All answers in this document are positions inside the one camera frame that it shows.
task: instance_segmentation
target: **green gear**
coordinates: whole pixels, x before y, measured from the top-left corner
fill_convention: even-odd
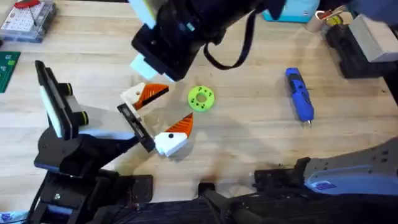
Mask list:
[[[199,102],[197,96],[202,95],[206,98],[204,102]],[[188,104],[195,111],[204,112],[210,109],[214,104],[214,93],[205,86],[196,86],[188,94]]]

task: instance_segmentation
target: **plastic box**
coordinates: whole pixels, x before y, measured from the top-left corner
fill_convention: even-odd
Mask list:
[[[21,10],[16,9],[14,8],[14,6],[12,6],[9,10],[9,13],[6,14],[7,16],[3,19],[1,23],[0,37],[2,37],[3,40],[8,41],[41,43],[52,21],[54,20],[54,17],[57,13],[57,8],[55,7],[55,3],[52,0],[41,0],[40,2],[42,2],[44,5],[42,6],[42,9],[37,14],[35,14],[35,22],[37,24],[36,26],[33,25],[29,31],[11,30],[9,29],[9,27],[8,29],[5,29],[5,23],[6,21],[9,21],[9,16],[13,12],[12,10],[14,10],[14,12],[15,10]]]

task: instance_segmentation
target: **wooden table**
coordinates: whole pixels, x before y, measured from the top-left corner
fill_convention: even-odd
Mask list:
[[[2,0],[4,14],[11,0]],[[21,51],[7,92],[0,95],[0,211],[29,207],[44,170],[35,168],[37,140],[48,126],[34,60],[43,60],[60,82],[72,83],[84,105],[115,110],[119,94],[142,78],[129,63],[130,42],[142,25],[128,4],[57,1],[59,14],[42,44],[6,43]],[[232,26],[215,57],[232,64],[243,42],[245,21]],[[108,168],[122,174],[152,174],[154,202],[189,200],[201,180],[232,196],[250,190],[256,169],[292,166],[298,158],[329,157],[375,146],[398,133],[398,107],[383,79],[345,80],[320,35],[301,24],[257,18],[246,63],[222,72],[200,52],[186,79],[170,85],[167,105],[148,119],[174,122],[191,112],[187,94],[206,85],[216,104],[195,113],[188,145],[171,159],[137,146]],[[298,67],[316,111],[303,128],[292,109],[284,71]]]

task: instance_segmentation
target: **cylinder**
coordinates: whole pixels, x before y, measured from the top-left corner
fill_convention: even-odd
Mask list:
[[[73,95],[73,89],[72,89],[72,85],[70,83],[59,83],[58,90],[65,96]]]
[[[88,124],[88,115],[86,111],[81,111],[81,112],[74,112],[73,113],[73,120],[76,122],[79,126],[84,126]]]
[[[325,20],[319,19],[320,15],[324,11],[316,11],[312,16],[310,22],[305,25],[305,28],[310,32],[318,32],[321,30],[322,26],[325,24]]]

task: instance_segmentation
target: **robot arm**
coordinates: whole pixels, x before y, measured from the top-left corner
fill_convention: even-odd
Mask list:
[[[398,24],[398,2],[395,0],[342,1],[350,2],[356,12],[371,19]],[[285,0],[130,0],[130,3],[144,23],[132,41],[140,53],[132,67],[148,80],[159,73],[177,82],[185,77],[202,46],[205,46],[206,58],[217,68],[227,70],[240,66],[250,51],[256,13],[268,9],[277,19]],[[232,66],[218,63],[207,45],[218,45],[227,28],[250,12],[239,60]]]

